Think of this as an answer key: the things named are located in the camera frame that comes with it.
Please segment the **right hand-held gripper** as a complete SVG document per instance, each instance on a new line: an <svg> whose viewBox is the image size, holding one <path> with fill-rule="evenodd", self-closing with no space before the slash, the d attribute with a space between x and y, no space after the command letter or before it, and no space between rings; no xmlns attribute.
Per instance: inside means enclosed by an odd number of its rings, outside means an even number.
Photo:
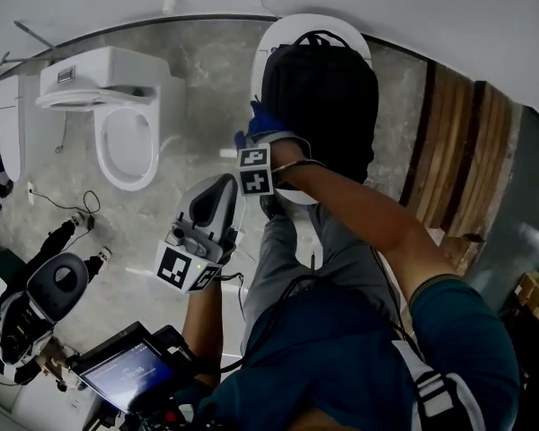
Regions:
<svg viewBox="0 0 539 431"><path fill-rule="evenodd" d="M237 179L244 196L265 196L274 193L270 145L281 139L296 141L301 145L305 156L311 155L309 143L290 131L261 133L255 136L246 136L244 132L239 131L235 135L239 171Z"/></svg>

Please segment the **dark green bin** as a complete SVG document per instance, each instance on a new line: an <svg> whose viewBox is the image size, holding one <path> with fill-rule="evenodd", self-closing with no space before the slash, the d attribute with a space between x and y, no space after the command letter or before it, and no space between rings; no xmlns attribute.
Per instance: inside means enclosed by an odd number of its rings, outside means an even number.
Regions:
<svg viewBox="0 0 539 431"><path fill-rule="evenodd" d="M9 249L0 250L0 278L9 286L23 271L26 263Z"/></svg>

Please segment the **grey long-handled squeegee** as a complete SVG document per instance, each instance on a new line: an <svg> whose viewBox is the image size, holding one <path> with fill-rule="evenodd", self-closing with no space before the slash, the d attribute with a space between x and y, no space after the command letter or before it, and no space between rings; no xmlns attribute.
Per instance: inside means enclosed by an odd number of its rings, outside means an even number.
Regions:
<svg viewBox="0 0 539 431"><path fill-rule="evenodd" d="M43 57L10 57L10 52L7 51L4 53L3 57L0 60L0 66L4 66L6 64L20 64L20 63L27 63L27 62L54 62L57 61L58 57L52 57L52 56L43 56Z"/></svg>

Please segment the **black chest rig mount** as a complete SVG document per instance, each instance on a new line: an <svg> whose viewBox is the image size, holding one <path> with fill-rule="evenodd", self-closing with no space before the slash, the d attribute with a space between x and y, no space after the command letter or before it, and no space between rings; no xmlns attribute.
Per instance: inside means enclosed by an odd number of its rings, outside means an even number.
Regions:
<svg viewBox="0 0 539 431"><path fill-rule="evenodd" d="M82 431L226 431L212 417L212 408L199 411L199 403L211 393L203 386L197 383L175 393L113 394L117 402L103 400Z"/></svg>

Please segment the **white toilet with tank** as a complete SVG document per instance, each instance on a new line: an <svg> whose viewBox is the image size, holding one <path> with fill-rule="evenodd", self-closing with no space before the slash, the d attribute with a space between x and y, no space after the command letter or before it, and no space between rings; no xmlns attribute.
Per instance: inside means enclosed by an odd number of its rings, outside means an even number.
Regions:
<svg viewBox="0 0 539 431"><path fill-rule="evenodd" d="M185 82L171 74L168 62L112 46L42 70L36 104L91 112L102 173L125 191L153 181L165 147L186 120Z"/></svg>

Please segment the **grey long-handled mop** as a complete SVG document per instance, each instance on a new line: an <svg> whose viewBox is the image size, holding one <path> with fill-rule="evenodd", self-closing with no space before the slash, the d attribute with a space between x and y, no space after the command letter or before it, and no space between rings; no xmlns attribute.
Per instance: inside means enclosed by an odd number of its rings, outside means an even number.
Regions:
<svg viewBox="0 0 539 431"><path fill-rule="evenodd" d="M28 34L29 36L31 36L32 38L34 38L35 40L37 40L39 43L41 43L42 45L44 45L45 47L47 47L48 49L52 50L52 51L56 51L57 50L57 46L52 44L51 42L47 41L46 39L44 39L43 37L41 37L37 32L31 30L29 27L27 27L25 24L23 24L22 22L20 21L13 21L13 24L15 27L17 27L19 30L25 32L26 34Z"/></svg>

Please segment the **black backpack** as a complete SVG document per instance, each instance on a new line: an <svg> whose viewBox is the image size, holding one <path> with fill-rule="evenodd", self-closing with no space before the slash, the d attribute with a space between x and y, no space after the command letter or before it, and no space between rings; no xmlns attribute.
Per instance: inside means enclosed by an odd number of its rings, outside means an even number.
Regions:
<svg viewBox="0 0 539 431"><path fill-rule="evenodd" d="M353 181L367 180L374 159L378 80L342 37L309 31L268 58L261 104L304 139L311 156Z"/></svg>

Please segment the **brown wooden planks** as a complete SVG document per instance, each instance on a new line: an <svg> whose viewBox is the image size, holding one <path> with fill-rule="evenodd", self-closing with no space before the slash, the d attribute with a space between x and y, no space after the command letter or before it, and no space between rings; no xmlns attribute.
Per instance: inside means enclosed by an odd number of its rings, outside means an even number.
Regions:
<svg viewBox="0 0 539 431"><path fill-rule="evenodd" d="M400 202L456 271L481 252L507 185L520 107L485 81L431 62Z"/></svg>

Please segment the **person's left forearm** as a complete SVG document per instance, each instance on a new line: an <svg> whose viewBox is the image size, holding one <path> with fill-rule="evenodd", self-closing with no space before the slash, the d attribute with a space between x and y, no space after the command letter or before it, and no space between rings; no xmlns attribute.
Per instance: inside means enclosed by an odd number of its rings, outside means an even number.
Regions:
<svg viewBox="0 0 539 431"><path fill-rule="evenodd" d="M192 353L208 370L196 379L214 390L220 383L218 372L223 353L221 283L213 280L204 290L190 295L182 336Z"/></svg>

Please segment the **white oval smart toilet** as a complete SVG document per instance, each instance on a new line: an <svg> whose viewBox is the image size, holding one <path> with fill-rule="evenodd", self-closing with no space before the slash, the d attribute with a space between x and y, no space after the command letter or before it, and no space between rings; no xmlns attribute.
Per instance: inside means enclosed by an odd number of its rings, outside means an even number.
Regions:
<svg viewBox="0 0 539 431"><path fill-rule="evenodd" d="M0 154L8 178L18 181L24 174L23 77L0 81Z"/></svg>

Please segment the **person's right forearm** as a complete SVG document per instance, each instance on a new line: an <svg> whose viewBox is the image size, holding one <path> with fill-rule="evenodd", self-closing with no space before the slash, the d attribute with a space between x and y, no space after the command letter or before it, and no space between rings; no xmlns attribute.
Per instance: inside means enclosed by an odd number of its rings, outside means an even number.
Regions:
<svg viewBox="0 0 539 431"><path fill-rule="evenodd" d="M270 145L271 169L331 211L390 265L403 295L410 300L434 277L455 270L423 225L396 201L316 163L304 163L301 147L280 139Z"/></svg>

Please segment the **person's left shoe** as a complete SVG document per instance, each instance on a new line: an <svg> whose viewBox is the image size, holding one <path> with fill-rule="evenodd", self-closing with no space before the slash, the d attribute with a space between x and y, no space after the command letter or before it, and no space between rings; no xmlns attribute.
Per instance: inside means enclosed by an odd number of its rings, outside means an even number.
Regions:
<svg viewBox="0 0 539 431"><path fill-rule="evenodd" d="M263 195L260 196L260 207L263 214L272 220L275 216L286 216L286 210L280 203L276 195Z"/></svg>

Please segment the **black chest-mounted monitor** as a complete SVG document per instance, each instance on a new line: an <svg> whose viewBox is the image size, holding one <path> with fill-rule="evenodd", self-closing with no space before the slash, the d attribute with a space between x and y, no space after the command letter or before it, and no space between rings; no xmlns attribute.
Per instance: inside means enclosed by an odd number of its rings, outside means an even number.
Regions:
<svg viewBox="0 0 539 431"><path fill-rule="evenodd" d="M194 361L173 326L151 333L135 322L68 365L114 407L144 417L190 385L196 373Z"/></svg>

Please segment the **blue cloth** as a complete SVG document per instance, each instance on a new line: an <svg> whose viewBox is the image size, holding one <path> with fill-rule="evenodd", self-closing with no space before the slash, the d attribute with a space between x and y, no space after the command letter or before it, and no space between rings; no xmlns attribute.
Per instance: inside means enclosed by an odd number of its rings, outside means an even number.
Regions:
<svg viewBox="0 0 539 431"><path fill-rule="evenodd" d="M237 151L255 145L265 136L288 132L287 126L267 112L259 101L251 101L250 106L253 116L249 121L247 131L240 130L234 135L234 145Z"/></svg>

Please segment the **person's grey trousers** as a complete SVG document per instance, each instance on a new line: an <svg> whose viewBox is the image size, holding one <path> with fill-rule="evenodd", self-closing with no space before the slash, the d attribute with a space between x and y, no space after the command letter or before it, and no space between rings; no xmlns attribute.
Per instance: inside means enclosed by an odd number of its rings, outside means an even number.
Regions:
<svg viewBox="0 0 539 431"><path fill-rule="evenodd" d="M323 247L323 264L316 274L329 278L337 286L362 292L379 313L397 323L399 317L393 299L398 293L385 278L372 247L322 205L310 205L306 211ZM275 216L265 224L259 262L243 304L242 351L252 339L256 321L278 301L290 281L311 273L296 258L296 248L297 232L288 215Z"/></svg>

